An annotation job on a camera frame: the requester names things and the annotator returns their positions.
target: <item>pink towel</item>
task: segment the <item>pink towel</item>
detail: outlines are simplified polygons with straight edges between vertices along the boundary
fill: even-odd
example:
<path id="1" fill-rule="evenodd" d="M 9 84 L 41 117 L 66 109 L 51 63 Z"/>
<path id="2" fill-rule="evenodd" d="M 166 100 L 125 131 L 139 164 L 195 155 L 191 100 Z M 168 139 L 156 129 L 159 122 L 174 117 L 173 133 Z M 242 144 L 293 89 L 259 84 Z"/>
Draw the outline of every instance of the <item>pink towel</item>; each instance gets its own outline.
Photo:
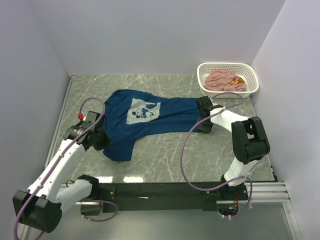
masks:
<path id="1" fill-rule="evenodd" d="M 213 70 L 205 79 L 204 88 L 219 92 L 245 92 L 245 81 L 228 70 Z"/>

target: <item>marble table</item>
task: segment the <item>marble table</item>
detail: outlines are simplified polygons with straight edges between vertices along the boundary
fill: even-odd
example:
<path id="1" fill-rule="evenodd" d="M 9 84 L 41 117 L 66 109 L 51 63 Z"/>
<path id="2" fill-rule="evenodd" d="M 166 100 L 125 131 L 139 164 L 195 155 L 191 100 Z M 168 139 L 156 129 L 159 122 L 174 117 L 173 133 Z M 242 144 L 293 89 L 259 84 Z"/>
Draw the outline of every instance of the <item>marble table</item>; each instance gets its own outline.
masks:
<path id="1" fill-rule="evenodd" d="M 57 133 L 49 153 L 51 159 L 62 141 L 67 128 L 78 122 L 81 103 L 96 96 L 106 100 L 118 89 L 132 89 L 152 93 L 155 96 L 172 98 L 201 97 L 195 74 L 103 74 L 74 75 L 66 93 Z M 223 106 L 237 103 L 239 99 L 217 99 Z M 101 111 L 98 101 L 89 101 L 83 109 Z M 251 100 L 231 111 L 253 117 Z M 114 162 L 102 151 L 89 149 L 74 165 L 65 180 L 77 179 L 82 174 L 99 178 L 103 183 L 161 183 L 184 181 L 180 171 L 179 157 L 186 132 L 164 133 L 143 137 L 135 142 L 131 161 Z M 189 180 L 194 182 L 220 181 L 234 159 L 231 133 L 214 125 L 210 134 L 193 133 L 184 151 L 184 168 Z M 265 156 L 251 171 L 253 181 L 274 181 L 275 176 L 268 156 Z"/>

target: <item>blue shirt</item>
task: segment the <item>blue shirt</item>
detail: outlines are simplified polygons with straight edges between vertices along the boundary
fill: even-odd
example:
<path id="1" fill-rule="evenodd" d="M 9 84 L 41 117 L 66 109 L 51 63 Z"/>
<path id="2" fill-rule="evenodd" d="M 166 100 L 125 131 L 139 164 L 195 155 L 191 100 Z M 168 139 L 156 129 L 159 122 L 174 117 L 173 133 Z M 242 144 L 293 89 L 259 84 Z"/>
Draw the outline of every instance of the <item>blue shirt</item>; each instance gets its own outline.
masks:
<path id="1" fill-rule="evenodd" d="M 144 136 L 190 131 L 200 115 L 197 99 L 164 98 L 128 89 L 115 91 L 105 102 L 103 125 L 111 144 L 104 149 L 104 155 L 117 162 L 129 161 L 135 141 Z"/>

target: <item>cartoon character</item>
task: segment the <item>cartoon character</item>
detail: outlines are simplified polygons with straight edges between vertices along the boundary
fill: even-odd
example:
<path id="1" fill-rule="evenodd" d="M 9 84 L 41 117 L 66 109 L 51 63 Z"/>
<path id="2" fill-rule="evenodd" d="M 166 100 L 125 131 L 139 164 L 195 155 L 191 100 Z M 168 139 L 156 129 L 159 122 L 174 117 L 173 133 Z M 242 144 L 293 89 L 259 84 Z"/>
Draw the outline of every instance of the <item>cartoon character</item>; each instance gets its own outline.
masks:
<path id="1" fill-rule="evenodd" d="M 146 104 L 145 107 L 138 107 L 132 112 L 132 115 L 137 119 L 143 118 L 147 121 L 151 121 L 152 118 L 156 116 L 156 111 L 149 110 L 153 109 L 155 106 L 157 106 L 157 104 Z"/>

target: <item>white laundry basket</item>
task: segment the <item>white laundry basket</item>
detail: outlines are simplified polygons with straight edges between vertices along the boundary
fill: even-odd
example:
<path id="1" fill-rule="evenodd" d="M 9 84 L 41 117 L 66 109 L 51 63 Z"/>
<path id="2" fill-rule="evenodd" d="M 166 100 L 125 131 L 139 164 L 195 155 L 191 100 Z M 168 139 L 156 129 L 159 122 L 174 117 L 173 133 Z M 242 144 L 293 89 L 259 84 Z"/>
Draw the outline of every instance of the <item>white laundry basket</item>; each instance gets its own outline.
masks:
<path id="1" fill-rule="evenodd" d="M 204 88 L 207 76 L 213 70 L 229 70 L 235 75 L 241 77 L 246 84 L 246 91 L 234 91 L 233 93 L 240 94 L 243 98 L 249 97 L 250 94 L 256 92 L 259 88 L 257 75 L 252 67 L 244 63 L 228 63 L 228 62 L 205 62 L 198 66 L 197 77 L 202 95 L 210 98 L 217 94 L 224 93 L 223 91 L 210 91 Z M 238 98 L 233 94 L 223 94 L 217 98 Z"/>

